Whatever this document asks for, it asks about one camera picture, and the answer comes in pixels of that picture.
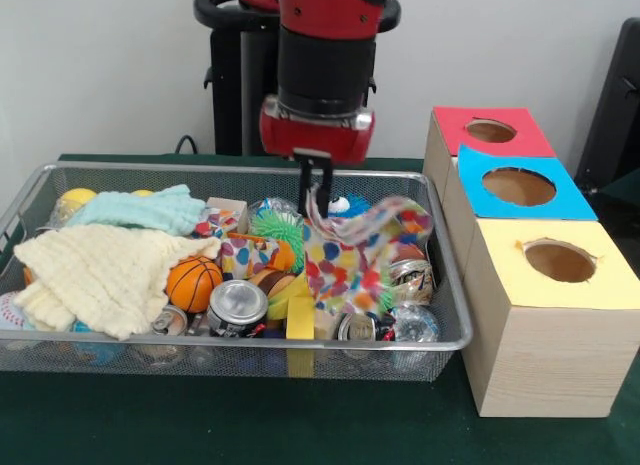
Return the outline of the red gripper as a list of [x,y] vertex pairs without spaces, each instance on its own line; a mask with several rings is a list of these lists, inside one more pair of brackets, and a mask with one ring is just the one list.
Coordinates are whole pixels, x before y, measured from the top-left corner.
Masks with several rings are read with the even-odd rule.
[[276,95],[262,104],[259,129],[268,154],[294,157],[300,164],[298,207],[306,207],[307,191],[314,168],[322,170],[316,204],[322,218],[328,217],[333,183],[333,163],[355,164],[367,155],[375,127],[375,113],[360,108],[346,117],[304,117],[286,109]]

